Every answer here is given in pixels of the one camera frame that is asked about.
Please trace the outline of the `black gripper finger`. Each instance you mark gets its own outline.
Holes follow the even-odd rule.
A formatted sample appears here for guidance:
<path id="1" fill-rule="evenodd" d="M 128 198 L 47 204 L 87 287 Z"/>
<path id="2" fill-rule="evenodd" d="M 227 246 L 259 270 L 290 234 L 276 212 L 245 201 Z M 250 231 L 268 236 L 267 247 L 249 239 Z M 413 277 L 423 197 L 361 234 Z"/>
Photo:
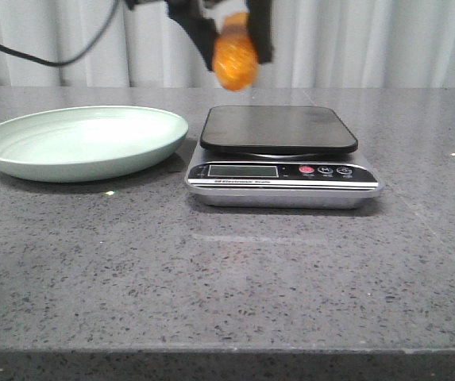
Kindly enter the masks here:
<path id="1" fill-rule="evenodd" d="M 248 0 L 247 29 L 256 50 L 259 64 L 269 64 L 273 58 L 272 0 Z"/>
<path id="2" fill-rule="evenodd" d="M 168 16 L 190 37 L 208 71 L 213 71 L 216 25 L 212 18 L 202 15 L 200 1 L 167 1 Z"/>

